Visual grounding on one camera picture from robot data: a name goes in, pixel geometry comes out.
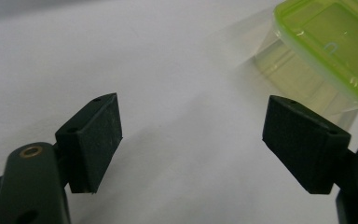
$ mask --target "plastic container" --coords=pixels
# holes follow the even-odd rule
[[[288,0],[255,55],[282,95],[344,129],[358,111],[358,0]]]

